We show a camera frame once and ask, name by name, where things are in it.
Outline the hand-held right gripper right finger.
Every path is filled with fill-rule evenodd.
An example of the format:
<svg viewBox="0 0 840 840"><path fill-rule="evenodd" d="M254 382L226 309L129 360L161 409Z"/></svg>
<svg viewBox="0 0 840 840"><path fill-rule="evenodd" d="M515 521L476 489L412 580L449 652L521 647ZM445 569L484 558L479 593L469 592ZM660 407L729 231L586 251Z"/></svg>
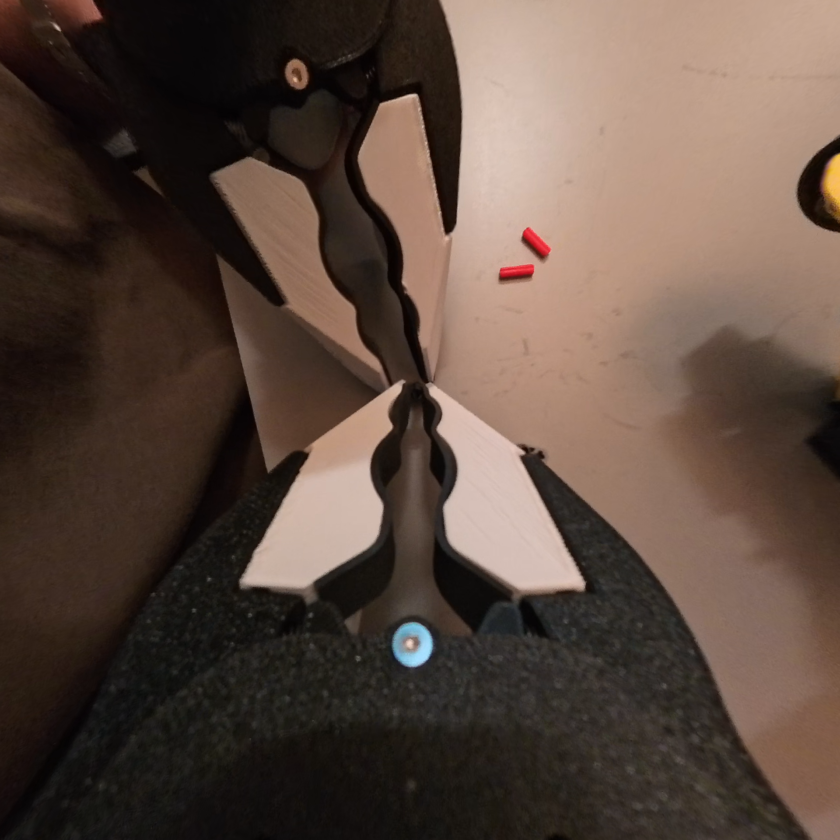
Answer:
<svg viewBox="0 0 840 840"><path fill-rule="evenodd" d="M434 576L448 601L583 592L585 579L524 451L434 384L424 422L440 484Z"/></svg>

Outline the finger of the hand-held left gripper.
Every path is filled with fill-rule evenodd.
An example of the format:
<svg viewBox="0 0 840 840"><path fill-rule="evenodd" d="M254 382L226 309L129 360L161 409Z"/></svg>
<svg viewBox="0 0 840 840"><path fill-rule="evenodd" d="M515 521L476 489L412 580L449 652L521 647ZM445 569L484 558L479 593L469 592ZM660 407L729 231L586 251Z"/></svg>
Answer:
<svg viewBox="0 0 840 840"><path fill-rule="evenodd" d="M452 234L445 229L420 97L373 99L353 128L346 173L385 247L385 277L423 382L442 343Z"/></svg>
<svg viewBox="0 0 840 840"><path fill-rule="evenodd" d="M324 265L320 217L304 183L254 157L213 172L210 181L292 320L363 383L389 388L382 362L362 340L353 303Z"/></svg>

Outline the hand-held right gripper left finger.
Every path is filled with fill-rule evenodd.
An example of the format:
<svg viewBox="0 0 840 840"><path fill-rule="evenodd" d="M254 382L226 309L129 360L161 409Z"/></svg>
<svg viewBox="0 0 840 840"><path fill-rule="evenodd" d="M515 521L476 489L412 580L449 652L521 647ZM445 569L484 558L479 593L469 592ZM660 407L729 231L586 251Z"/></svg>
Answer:
<svg viewBox="0 0 840 840"><path fill-rule="evenodd" d="M289 491L239 579L243 590L325 599L328 577L373 548L385 503L376 489L376 449L394 431L398 382L313 441Z"/></svg>

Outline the silver wristwatch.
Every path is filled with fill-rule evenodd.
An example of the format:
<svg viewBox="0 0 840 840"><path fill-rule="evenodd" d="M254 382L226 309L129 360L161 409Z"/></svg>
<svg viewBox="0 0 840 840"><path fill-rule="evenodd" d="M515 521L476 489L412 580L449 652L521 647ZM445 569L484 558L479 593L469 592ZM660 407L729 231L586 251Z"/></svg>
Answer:
<svg viewBox="0 0 840 840"><path fill-rule="evenodd" d="M101 18L98 2L20 1L19 5L35 40L57 66L74 80L98 87L101 80L77 52L73 40L78 31Z"/></svg>

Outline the yellow black brick vehicle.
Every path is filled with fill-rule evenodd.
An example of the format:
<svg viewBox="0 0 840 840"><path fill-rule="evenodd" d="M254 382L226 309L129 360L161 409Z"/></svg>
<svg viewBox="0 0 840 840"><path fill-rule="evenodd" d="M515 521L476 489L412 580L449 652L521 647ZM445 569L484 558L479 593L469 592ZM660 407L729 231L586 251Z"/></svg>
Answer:
<svg viewBox="0 0 840 840"><path fill-rule="evenodd" d="M797 184L797 201L805 217L832 233L839 232L839 138L819 150L804 168ZM826 418L807 438L816 457L839 477L839 385L828 404Z"/></svg>

